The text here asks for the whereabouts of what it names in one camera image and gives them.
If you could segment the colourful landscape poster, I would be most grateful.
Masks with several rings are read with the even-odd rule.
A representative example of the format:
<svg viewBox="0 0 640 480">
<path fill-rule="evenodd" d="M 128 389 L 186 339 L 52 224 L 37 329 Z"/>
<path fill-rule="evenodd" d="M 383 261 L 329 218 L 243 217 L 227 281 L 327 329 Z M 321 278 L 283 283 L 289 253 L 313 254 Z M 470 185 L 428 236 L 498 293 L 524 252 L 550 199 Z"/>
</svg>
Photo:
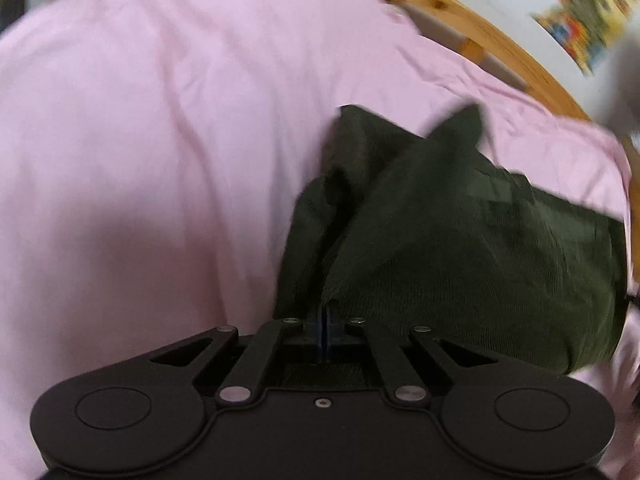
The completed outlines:
<svg viewBox="0 0 640 480">
<path fill-rule="evenodd" d="M 590 75 L 624 36 L 638 7 L 639 0 L 558 0 L 533 19 Z"/>
</svg>

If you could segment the wooden bed frame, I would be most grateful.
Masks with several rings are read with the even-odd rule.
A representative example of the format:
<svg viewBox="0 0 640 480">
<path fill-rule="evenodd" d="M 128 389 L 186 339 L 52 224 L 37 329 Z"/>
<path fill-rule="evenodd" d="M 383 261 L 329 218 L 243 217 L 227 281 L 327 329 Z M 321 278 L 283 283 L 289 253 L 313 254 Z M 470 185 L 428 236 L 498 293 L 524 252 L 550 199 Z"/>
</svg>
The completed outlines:
<svg viewBox="0 0 640 480">
<path fill-rule="evenodd" d="M 587 120 L 588 114 L 554 77 L 516 41 L 458 0 L 386 0 L 408 4 L 431 15 L 462 36 L 456 51 L 480 64 L 494 56 L 523 79 L 525 92 L 554 114 Z"/>
</svg>

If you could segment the dark green corduroy shirt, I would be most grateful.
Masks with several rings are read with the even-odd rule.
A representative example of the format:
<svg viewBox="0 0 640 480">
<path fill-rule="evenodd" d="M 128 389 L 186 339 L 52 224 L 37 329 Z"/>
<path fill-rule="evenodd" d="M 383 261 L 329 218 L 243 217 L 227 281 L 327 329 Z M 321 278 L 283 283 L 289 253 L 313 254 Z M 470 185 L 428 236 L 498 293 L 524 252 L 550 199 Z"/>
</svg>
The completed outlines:
<svg viewBox="0 0 640 480">
<path fill-rule="evenodd" d="M 480 109 L 428 136 L 345 106 L 296 202 L 274 313 L 425 325 L 557 373 L 612 356 L 627 313 L 622 222 L 479 150 Z"/>
</svg>

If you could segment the pink bed sheet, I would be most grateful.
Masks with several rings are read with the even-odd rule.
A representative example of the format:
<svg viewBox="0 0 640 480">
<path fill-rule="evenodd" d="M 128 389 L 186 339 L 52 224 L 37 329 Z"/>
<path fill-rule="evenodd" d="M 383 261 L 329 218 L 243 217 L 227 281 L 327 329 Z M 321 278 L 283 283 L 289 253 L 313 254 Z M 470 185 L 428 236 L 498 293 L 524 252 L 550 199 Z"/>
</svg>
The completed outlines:
<svg viewBox="0 0 640 480">
<path fill-rule="evenodd" d="M 271 315 L 337 110 L 426 133 L 484 105 L 484 153 L 629 217 L 611 133 L 552 115 L 382 0 L 53 0 L 1 37 L 1 474 L 46 469 L 41 393 Z"/>
</svg>

